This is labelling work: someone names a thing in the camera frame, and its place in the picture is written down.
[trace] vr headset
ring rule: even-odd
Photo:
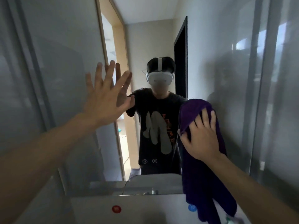
[[[163,69],[162,57],[160,57],[160,58],[158,58],[158,71],[154,71],[154,72],[150,72],[150,73],[148,73],[146,70],[142,71],[146,75],[147,82],[151,86],[155,86],[158,84],[169,86],[171,84],[171,82],[173,81],[174,72],[163,71],[162,69]]]

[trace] hand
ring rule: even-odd
[[[216,135],[216,114],[214,111],[211,112],[211,123],[207,109],[203,109],[202,119],[198,115],[189,125],[189,128],[191,141],[189,141],[186,132],[181,136],[181,141],[191,156],[207,164],[221,154]]]
[[[105,65],[106,73],[108,71],[108,68],[109,68],[109,66]],[[115,64],[115,73],[116,73],[116,83],[117,83],[118,80],[121,78],[121,66],[120,66],[119,63]],[[118,94],[117,102],[116,102],[117,107],[121,106],[125,102],[125,100],[127,99],[127,91],[128,91],[131,80],[132,80],[132,73],[129,75],[129,77],[125,81],[122,89],[120,90],[120,92]],[[135,106],[135,97],[134,97],[134,95],[132,95],[131,96],[131,101],[130,101],[130,106],[129,106],[128,109],[130,109],[134,106]]]
[[[88,99],[84,106],[84,115],[95,125],[95,129],[117,120],[118,117],[129,109],[132,100],[132,98],[126,96],[125,98],[122,97],[122,100],[118,102],[119,94],[125,93],[131,82],[132,73],[126,71],[121,77],[118,75],[117,82],[113,86],[112,77],[115,62],[111,61],[110,65],[106,67],[104,81],[102,79],[102,66],[101,63],[97,65],[95,87],[92,85],[91,74],[86,74]],[[119,64],[117,64],[117,68],[117,71],[120,71]]]

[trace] blue button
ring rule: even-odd
[[[192,204],[189,204],[188,209],[189,209],[189,211],[191,211],[191,212],[195,212],[195,211],[197,211],[196,206],[195,206],[195,205],[192,205]]]

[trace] red sticker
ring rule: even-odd
[[[112,211],[115,213],[115,214],[119,214],[121,212],[121,207],[118,206],[118,205],[115,205],[112,207]]]

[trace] purple towel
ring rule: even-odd
[[[189,140],[191,134],[189,125],[201,110],[206,108],[211,120],[212,106],[209,102],[200,99],[186,101],[180,109],[178,121],[181,133],[187,132]],[[222,138],[218,120],[216,120],[216,134],[219,142],[219,150],[226,155],[224,140]],[[237,203],[224,184],[208,168],[208,166],[193,158],[178,140],[178,146],[182,150],[182,179],[183,192],[186,201],[197,207],[198,218],[209,224],[221,224],[213,199],[219,203],[224,211],[234,217],[237,212]]]

